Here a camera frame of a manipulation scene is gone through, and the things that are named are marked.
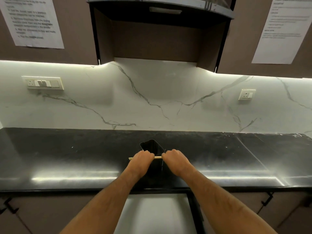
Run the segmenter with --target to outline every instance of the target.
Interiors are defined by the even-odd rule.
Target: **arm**
[[[197,171],[180,151],[167,151],[162,158],[191,188],[217,234],[277,234],[246,205]]]
[[[132,187],[145,175],[153,159],[153,153],[138,152],[123,173],[99,192],[60,234],[113,234]]]

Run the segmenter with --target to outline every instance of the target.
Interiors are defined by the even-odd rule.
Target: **printed instructions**
[[[273,0],[252,63],[291,64],[311,21],[312,0]]]
[[[52,0],[0,0],[16,46],[64,48]]]

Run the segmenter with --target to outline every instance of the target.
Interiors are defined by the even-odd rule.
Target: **forearm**
[[[246,205],[206,178],[193,166],[182,175],[217,234],[276,234]]]
[[[127,197],[139,180],[130,169],[99,192],[60,234],[113,234]]]

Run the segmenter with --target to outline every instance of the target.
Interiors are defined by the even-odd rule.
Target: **hand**
[[[169,169],[178,177],[181,177],[184,173],[188,173],[190,170],[195,169],[189,160],[179,150],[168,150],[161,155]]]
[[[155,155],[149,151],[140,151],[130,160],[126,169],[134,172],[140,179],[144,176],[150,164],[154,160]]]

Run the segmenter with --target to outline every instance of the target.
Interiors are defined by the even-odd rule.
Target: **gray marble vein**
[[[44,99],[45,99],[45,98],[51,98],[51,99],[55,99],[55,100],[62,100],[62,101],[64,101],[64,102],[70,103],[70,104],[72,104],[72,105],[74,105],[74,106],[76,106],[76,107],[80,107],[80,108],[85,108],[85,109],[91,110],[91,111],[93,111],[95,114],[97,114],[97,115],[102,119],[102,121],[103,121],[105,124],[111,125],[111,126],[113,127],[113,130],[115,130],[117,126],[137,126],[135,123],[120,124],[120,123],[118,123],[118,122],[113,122],[113,123],[111,123],[111,122],[105,121],[105,119],[103,118],[103,116],[102,116],[101,114],[99,114],[97,111],[95,111],[94,109],[89,108],[89,107],[87,107],[87,106],[85,106],[85,105],[83,105],[83,104],[81,104],[81,103],[79,103],[79,102],[76,102],[75,100],[73,100],[72,98],[70,98],[70,97],[68,97],[68,96],[67,96],[67,98],[64,98],[63,96],[51,96],[51,95],[49,95],[49,94],[41,94],[41,92],[39,92],[39,93],[37,94],[37,96],[40,96],[40,95],[41,95],[41,97],[44,98]]]
[[[236,86],[236,85],[238,85],[238,84],[241,83],[241,82],[244,82],[244,81],[245,81],[246,79],[248,79],[249,77],[250,77],[250,75],[243,75],[243,76],[239,77],[238,79],[236,79],[235,81],[233,81],[232,83],[230,83],[230,84],[224,86],[223,88],[221,88],[221,89],[219,89],[219,90],[217,90],[217,91],[212,91],[210,94],[207,94],[207,95],[205,95],[205,96],[203,96],[203,97],[197,99],[197,100],[194,101],[193,103],[185,104],[185,103],[180,102],[180,101],[177,101],[177,102],[180,102],[180,103],[182,103],[182,104],[185,105],[185,106],[194,106],[194,105],[197,104],[197,103],[202,103],[203,100],[204,100],[205,98],[211,97],[211,96],[213,96],[213,95],[215,95],[215,94],[218,94],[218,93],[220,93],[220,92],[222,92],[222,91],[224,91],[224,90],[227,90],[227,89],[229,89],[229,88],[231,88],[231,87],[233,87],[233,86]]]
[[[305,106],[305,105],[299,103],[298,101],[294,100],[294,99],[291,97],[291,94],[290,94],[290,92],[289,92],[289,90],[288,90],[288,85],[287,85],[285,82],[283,82],[280,78],[278,78],[278,77],[276,77],[276,78],[277,78],[280,82],[282,82],[282,84],[283,84],[283,86],[284,86],[284,88],[285,88],[286,94],[287,94],[287,98],[288,98],[289,100],[291,100],[291,101],[297,103],[299,106],[302,106],[302,107],[304,107],[304,108],[306,108],[306,109],[312,110],[312,108],[310,108],[310,107],[308,107],[308,106]]]
[[[242,131],[243,131],[244,129],[246,129],[248,126],[251,126],[251,125],[255,122],[255,120],[257,120],[257,118],[256,118],[256,119],[252,120],[247,126],[242,127],[242,125],[241,125],[241,120],[240,120],[239,116],[237,116],[237,115],[234,114],[233,109],[227,104],[227,102],[226,102],[225,98],[223,97],[222,93],[223,93],[223,92],[221,92],[221,98],[224,100],[224,103],[225,103],[225,105],[227,106],[229,113],[233,116],[234,122],[237,123],[239,132],[242,132]]]
[[[133,80],[126,74],[126,72],[123,70],[123,68],[122,68],[121,66],[117,65],[117,64],[114,64],[114,63],[111,63],[111,64],[117,66],[118,69],[119,69],[125,76],[127,76],[128,80],[129,80],[130,83],[131,83],[132,90],[133,90],[138,96],[140,96],[140,98],[143,98],[143,99],[144,99],[149,105],[151,105],[151,106],[157,106],[157,107],[159,107],[159,108],[161,109],[161,112],[162,112],[163,116],[169,120],[169,118],[166,117],[165,114],[163,113],[163,110],[162,110],[162,107],[161,107],[162,105],[157,105],[157,104],[152,104],[152,103],[150,103],[150,101],[149,101],[143,94],[141,94],[141,93],[136,89]]]

